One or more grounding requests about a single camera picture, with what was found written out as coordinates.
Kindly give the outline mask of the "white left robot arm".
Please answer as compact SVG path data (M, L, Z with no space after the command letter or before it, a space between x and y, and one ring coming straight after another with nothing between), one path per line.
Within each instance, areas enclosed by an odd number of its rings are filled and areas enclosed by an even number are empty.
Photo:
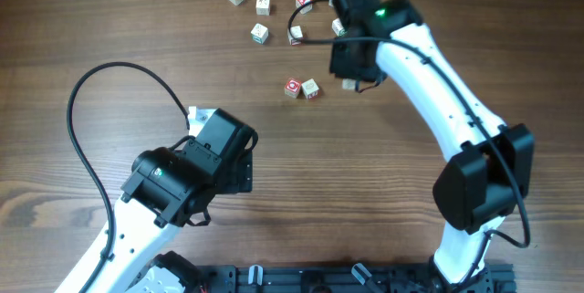
M126 291L193 215L210 224L208 205L218 194L251 191L257 132L221 109L202 110L189 121L189 135L136 158L112 219L58 291Z

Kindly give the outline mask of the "white red H block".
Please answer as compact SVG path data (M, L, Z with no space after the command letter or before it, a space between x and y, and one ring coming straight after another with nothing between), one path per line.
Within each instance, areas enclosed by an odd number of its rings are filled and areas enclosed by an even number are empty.
M306 99L314 99L319 96L320 88L314 79L309 79L301 84L302 92Z

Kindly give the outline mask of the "yellow topped wooden block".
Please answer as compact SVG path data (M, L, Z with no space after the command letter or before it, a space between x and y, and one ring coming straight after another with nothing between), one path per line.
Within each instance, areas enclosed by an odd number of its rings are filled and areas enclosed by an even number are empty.
M341 87L345 90L355 90L357 87L357 81L351 78L344 78Z

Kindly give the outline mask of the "red Q letter block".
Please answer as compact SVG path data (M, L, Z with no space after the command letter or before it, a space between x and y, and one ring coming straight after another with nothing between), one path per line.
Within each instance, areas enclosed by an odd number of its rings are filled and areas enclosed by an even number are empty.
M295 99L301 91L301 86L301 80L290 78L284 87L284 92L287 96Z

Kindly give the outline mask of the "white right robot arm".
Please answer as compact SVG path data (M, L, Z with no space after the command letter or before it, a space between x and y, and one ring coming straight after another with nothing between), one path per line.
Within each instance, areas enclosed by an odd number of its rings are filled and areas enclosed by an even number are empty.
M329 0L342 26L329 71L363 92L391 78L430 128L446 165L433 186L445 220L433 264L449 290L470 284L486 249L518 211L530 243L525 199L535 138L509 127L465 85L410 0Z

